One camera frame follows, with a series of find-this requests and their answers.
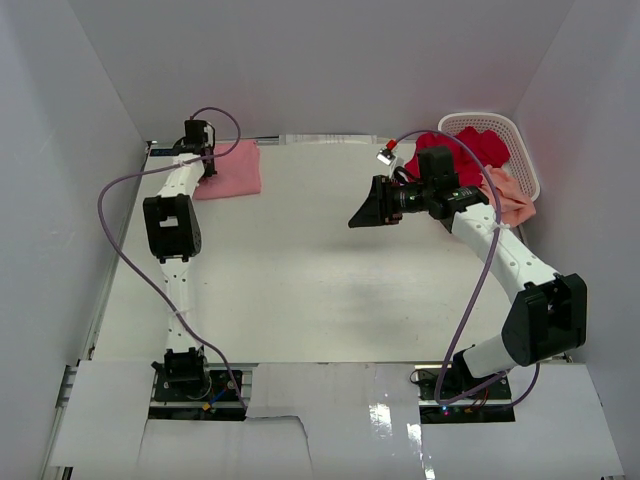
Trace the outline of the peach t shirt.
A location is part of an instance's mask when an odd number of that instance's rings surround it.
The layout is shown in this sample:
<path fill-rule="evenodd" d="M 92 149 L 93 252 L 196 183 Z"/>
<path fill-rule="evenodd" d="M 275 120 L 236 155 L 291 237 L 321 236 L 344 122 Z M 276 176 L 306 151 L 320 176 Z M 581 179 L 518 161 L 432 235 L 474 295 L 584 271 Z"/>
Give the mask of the peach t shirt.
<path fill-rule="evenodd" d="M 502 168 L 486 167 L 501 205 L 501 219 L 511 228 L 518 227 L 536 214 L 531 198 L 520 188 L 519 182 Z"/>

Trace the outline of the white plastic basket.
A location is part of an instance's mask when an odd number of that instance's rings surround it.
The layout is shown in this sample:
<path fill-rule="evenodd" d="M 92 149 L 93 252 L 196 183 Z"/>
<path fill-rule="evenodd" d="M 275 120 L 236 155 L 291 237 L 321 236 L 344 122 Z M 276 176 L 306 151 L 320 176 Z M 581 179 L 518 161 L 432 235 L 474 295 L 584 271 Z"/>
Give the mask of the white plastic basket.
<path fill-rule="evenodd" d="M 491 130 L 503 141 L 510 154 L 503 169 L 518 181 L 522 192 L 535 202 L 540 195 L 540 184 L 515 123 L 503 115 L 489 112 L 451 113 L 438 122 L 438 129 L 450 135 L 457 135 L 466 127 L 473 127 L 478 132 Z"/>

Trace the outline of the pink t shirt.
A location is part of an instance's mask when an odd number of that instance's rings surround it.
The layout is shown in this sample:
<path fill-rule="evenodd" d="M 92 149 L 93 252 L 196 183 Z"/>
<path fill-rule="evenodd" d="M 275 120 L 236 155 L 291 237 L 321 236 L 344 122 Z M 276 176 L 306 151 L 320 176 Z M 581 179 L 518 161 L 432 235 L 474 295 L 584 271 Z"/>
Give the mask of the pink t shirt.
<path fill-rule="evenodd" d="M 193 198 L 214 200 L 260 194 L 260 149 L 254 140 L 241 140 L 235 148 L 224 155 L 231 143 L 215 147 L 216 174 L 200 181 Z"/>

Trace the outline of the red t shirt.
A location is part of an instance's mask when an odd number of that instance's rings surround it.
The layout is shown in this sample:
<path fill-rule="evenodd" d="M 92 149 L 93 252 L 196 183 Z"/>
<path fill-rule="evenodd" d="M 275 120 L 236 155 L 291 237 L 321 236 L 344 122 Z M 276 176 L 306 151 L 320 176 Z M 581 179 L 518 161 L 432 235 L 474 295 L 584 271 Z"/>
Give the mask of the red t shirt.
<path fill-rule="evenodd" d="M 503 191 L 504 187 L 513 181 L 513 178 L 503 169 L 503 166 L 510 160 L 510 153 L 506 144 L 494 131 L 479 132 L 473 127 L 466 127 L 455 138 L 465 144 L 478 158 L 497 189 Z M 417 159 L 419 151 L 444 146 L 453 155 L 454 169 L 458 173 L 460 185 L 476 186 L 486 192 L 489 191 L 489 184 L 484 174 L 472 156 L 456 141 L 442 134 L 425 133 L 418 137 L 415 146 L 416 150 L 412 159 L 405 165 L 405 168 L 413 176 L 419 176 Z"/>

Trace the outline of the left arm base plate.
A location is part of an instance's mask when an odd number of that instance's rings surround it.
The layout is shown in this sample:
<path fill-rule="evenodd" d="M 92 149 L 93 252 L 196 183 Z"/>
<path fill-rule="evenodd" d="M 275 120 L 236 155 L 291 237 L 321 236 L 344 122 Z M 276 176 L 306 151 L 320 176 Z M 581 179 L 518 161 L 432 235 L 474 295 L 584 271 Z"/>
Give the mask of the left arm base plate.
<path fill-rule="evenodd" d="M 208 366 L 208 378 L 191 390 L 169 384 L 163 366 L 152 363 L 154 383 L 148 410 L 149 420 L 242 422 L 246 419 L 228 371 Z"/>

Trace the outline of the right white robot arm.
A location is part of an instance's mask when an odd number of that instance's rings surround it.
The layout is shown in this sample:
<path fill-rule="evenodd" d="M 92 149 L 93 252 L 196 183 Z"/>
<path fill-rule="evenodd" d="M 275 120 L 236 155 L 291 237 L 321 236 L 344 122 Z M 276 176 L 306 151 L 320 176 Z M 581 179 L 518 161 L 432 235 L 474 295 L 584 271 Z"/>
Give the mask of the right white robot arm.
<path fill-rule="evenodd" d="M 500 331 L 464 350 L 453 340 L 435 380 L 440 405 L 477 397 L 515 367 L 527 367 L 579 348 L 587 337 L 587 286 L 577 274 L 563 275 L 537 258 L 498 218 L 494 203 L 476 186 L 463 186 L 452 152 L 427 148 L 418 154 L 417 175 L 399 162 L 394 144 L 378 153 L 388 165 L 376 175 L 350 228 L 398 224 L 404 215 L 426 212 L 465 243 L 510 302 Z"/>

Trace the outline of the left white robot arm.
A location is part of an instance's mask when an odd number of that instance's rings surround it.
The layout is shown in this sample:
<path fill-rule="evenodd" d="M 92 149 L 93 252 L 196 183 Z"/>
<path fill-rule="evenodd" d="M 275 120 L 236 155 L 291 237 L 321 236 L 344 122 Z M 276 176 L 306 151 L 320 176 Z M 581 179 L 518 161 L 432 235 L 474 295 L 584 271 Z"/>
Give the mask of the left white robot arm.
<path fill-rule="evenodd" d="M 184 122 L 185 134 L 171 150 L 172 171 L 159 190 L 143 201 L 143 216 L 151 254 L 158 260 L 164 295 L 169 299 L 166 352 L 160 371 L 166 386 L 192 400 L 205 398 L 211 374 L 205 369 L 201 341 L 189 323 L 194 311 L 190 291 L 191 260 L 200 253 L 202 237 L 193 205 L 200 181 L 215 173 L 212 159 L 215 129 L 194 118 Z"/>

